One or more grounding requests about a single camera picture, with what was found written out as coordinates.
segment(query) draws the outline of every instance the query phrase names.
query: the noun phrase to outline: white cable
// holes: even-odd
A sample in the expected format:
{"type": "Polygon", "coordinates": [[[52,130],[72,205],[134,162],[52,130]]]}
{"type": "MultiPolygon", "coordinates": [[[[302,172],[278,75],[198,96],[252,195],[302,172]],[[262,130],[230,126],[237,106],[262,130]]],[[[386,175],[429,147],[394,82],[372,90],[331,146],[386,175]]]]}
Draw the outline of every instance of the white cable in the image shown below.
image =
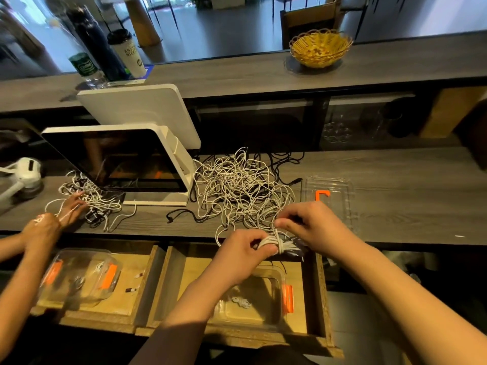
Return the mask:
{"type": "Polygon", "coordinates": [[[252,304],[246,298],[242,298],[242,297],[234,296],[232,297],[232,302],[239,305],[242,308],[250,308],[252,306],[252,304]]]}
{"type": "MultiPolygon", "coordinates": [[[[110,213],[118,213],[122,210],[122,204],[120,203],[118,196],[113,196],[112,198],[104,198],[102,196],[102,190],[98,188],[98,186],[96,186],[84,174],[79,173],[78,175],[76,171],[72,170],[68,174],[66,174],[66,177],[68,177],[71,174],[73,175],[71,181],[61,184],[61,186],[58,188],[60,194],[65,196],[71,196],[73,193],[76,193],[78,191],[84,191],[83,195],[79,199],[86,202],[90,207],[91,211],[99,210],[103,214],[105,214],[107,211],[110,211],[110,213]]],[[[48,202],[44,208],[44,212],[48,212],[47,209],[49,205],[51,205],[53,202],[62,201],[58,212],[55,214],[56,216],[59,216],[59,214],[62,211],[62,208],[64,207],[64,202],[66,200],[67,198],[56,198],[48,202]]],[[[74,210],[76,210],[76,208],[77,207],[70,210],[70,212],[64,215],[59,221],[62,221],[65,217],[70,215],[74,210]]],[[[136,211],[137,211],[137,206],[134,208],[132,214],[117,215],[117,217],[113,220],[110,226],[109,226],[108,216],[104,215],[105,225],[103,227],[103,231],[109,233],[113,232],[119,225],[118,224],[115,228],[113,228],[115,222],[120,216],[126,216],[126,218],[124,219],[127,219],[128,217],[135,215],[136,211]]]]}
{"type": "Polygon", "coordinates": [[[274,221],[284,206],[294,202],[291,187],[278,184],[263,161],[247,159],[244,148],[232,156],[217,158],[198,165],[193,178],[197,189],[198,217],[220,215],[221,225],[216,229],[215,241],[235,223],[241,221],[247,228],[262,229],[271,235],[259,247],[272,243],[279,253],[298,256],[300,248],[287,233],[277,231],[274,221]]]}

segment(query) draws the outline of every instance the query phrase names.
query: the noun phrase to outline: white device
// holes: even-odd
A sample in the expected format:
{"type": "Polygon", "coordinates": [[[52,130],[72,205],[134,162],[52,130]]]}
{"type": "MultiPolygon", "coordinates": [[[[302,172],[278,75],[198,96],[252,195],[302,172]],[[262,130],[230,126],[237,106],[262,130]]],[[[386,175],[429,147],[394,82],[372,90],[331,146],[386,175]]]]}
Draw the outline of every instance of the white device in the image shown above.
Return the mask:
{"type": "Polygon", "coordinates": [[[175,85],[92,89],[79,92],[76,98],[101,125],[165,125],[187,150],[201,147],[200,137],[175,85]]]}
{"type": "Polygon", "coordinates": [[[4,168],[0,172],[11,174],[8,178],[12,185],[0,195],[0,202],[14,196],[17,192],[25,190],[24,198],[33,198],[36,191],[42,186],[39,161],[31,158],[20,158],[17,162],[4,168]]]}
{"type": "Polygon", "coordinates": [[[186,206],[194,162],[167,126],[151,123],[46,128],[42,137],[125,205],[186,206]]]}

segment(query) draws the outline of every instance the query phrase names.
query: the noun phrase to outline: hand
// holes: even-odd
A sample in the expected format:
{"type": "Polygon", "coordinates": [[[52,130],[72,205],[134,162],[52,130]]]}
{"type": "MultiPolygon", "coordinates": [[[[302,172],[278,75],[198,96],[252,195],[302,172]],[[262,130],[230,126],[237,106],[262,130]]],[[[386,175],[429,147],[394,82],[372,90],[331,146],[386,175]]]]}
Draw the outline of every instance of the hand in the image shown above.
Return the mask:
{"type": "Polygon", "coordinates": [[[277,253],[277,246],[271,244],[259,250],[251,247],[253,241],[267,236],[260,229],[237,229],[225,239],[203,275],[211,276],[213,284],[222,288],[222,293],[243,282],[257,265],[277,253]]]}
{"type": "Polygon", "coordinates": [[[89,208],[88,204],[79,199],[84,191],[73,193],[64,201],[61,212],[58,215],[59,222],[63,228],[73,224],[79,216],[89,208]]]}
{"type": "Polygon", "coordinates": [[[62,226],[53,214],[42,214],[38,218],[41,221],[29,221],[21,232],[26,256],[49,253],[62,232],[62,226]]]}
{"type": "Polygon", "coordinates": [[[313,251],[338,261],[344,252],[363,243],[320,201],[286,206],[277,215],[274,225],[297,235],[313,251]]]}

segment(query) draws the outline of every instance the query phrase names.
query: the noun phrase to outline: yellow basket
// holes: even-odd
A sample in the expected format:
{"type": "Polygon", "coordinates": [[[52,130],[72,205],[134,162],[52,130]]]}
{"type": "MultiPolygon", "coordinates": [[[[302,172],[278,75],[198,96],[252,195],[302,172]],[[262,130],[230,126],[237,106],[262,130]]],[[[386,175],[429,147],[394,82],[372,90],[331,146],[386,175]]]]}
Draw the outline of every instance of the yellow basket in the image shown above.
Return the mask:
{"type": "Polygon", "coordinates": [[[350,49],[352,39],[336,30],[309,30],[289,42],[291,55],[307,67],[328,67],[350,49]]]}

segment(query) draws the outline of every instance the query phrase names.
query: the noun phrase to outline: wooden counter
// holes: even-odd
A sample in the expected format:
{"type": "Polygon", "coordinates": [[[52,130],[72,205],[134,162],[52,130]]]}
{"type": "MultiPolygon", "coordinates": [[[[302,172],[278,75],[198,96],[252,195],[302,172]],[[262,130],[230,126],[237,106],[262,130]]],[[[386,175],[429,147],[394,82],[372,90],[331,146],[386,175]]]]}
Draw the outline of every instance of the wooden counter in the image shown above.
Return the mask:
{"type": "MultiPolygon", "coordinates": [[[[352,46],[342,64],[326,74],[296,74],[285,67],[289,52],[162,64],[146,85],[173,83],[184,99],[324,90],[411,89],[487,82],[487,32],[352,46]]],[[[0,82],[0,112],[81,106],[77,74],[0,82]]]]}
{"type": "MultiPolygon", "coordinates": [[[[311,175],[349,179],[356,191],[356,232],[367,242],[487,245],[487,175],[463,147],[310,152],[300,165],[284,164],[280,170],[285,181],[311,175]]],[[[0,231],[20,231],[47,202],[60,198],[64,181],[47,177],[35,199],[3,210],[0,231]]],[[[294,190],[300,200],[299,185],[294,190]]],[[[183,214],[168,224],[166,214],[173,209],[139,207],[112,234],[214,238],[219,218],[197,224],[183,214]]],[[[132,210],[123,209],[125,214],[132,210]]],[[[77,232],[103,234],[102,226],[87,224],[77,232]]]]}

